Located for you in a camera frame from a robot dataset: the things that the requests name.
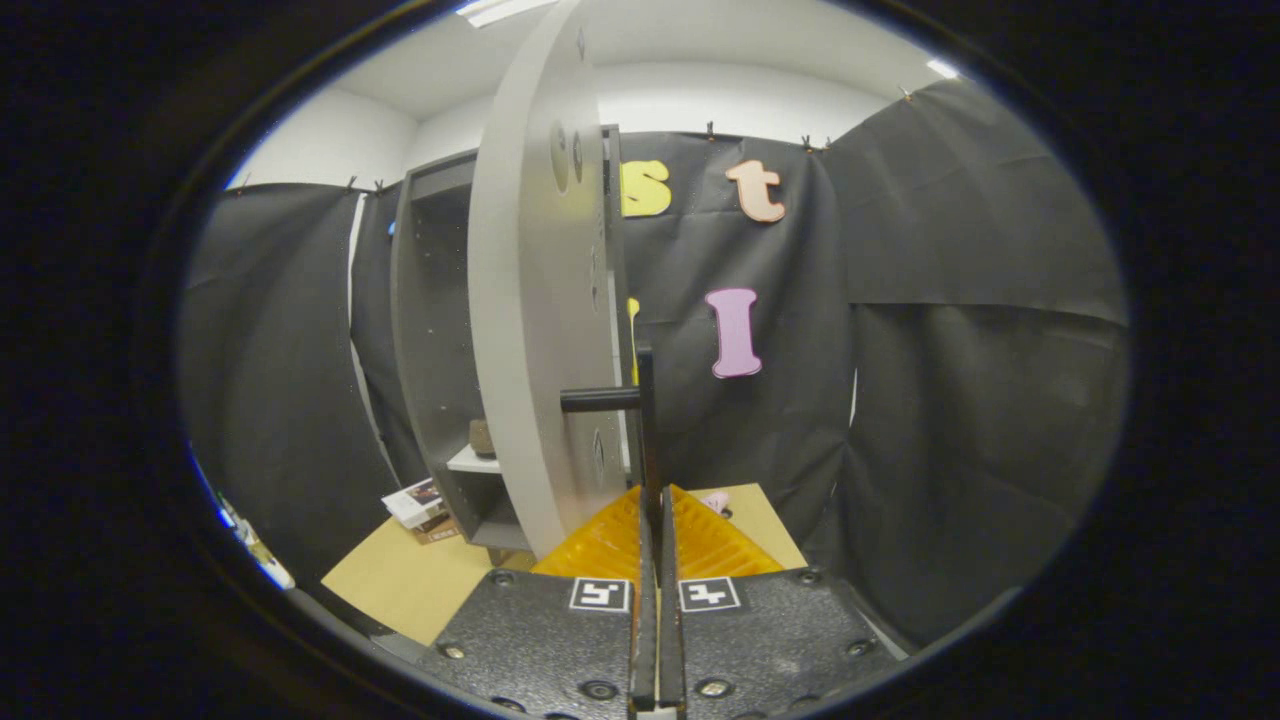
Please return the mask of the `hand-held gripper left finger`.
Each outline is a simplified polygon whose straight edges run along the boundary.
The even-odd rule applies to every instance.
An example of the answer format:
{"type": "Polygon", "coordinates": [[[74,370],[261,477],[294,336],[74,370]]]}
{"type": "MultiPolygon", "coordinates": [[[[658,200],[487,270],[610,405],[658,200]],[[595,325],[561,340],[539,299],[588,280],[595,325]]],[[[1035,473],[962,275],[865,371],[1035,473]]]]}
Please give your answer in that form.
{"type": "Polygon", "coordinates": [[[485,574],[420,670],[531,717],[654,712],[660,592],[644,498],[626,491],[527,571],[485,574]]]}

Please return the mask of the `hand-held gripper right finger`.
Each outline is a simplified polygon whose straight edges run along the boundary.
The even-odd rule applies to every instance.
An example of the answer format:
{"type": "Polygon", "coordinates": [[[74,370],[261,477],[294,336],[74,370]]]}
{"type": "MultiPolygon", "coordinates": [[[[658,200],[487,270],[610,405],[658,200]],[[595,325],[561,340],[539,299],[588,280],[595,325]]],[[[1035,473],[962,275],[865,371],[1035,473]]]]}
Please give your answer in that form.
{"type": "Polygon", "coordinates": [[[744,575],[692,570],[696,533],[713,560],[741,562],[745,539],[675,486],[660,501],[658,705],[676,719],[777,719],[863,688],[900,657],[822,568],[744,575]]]}

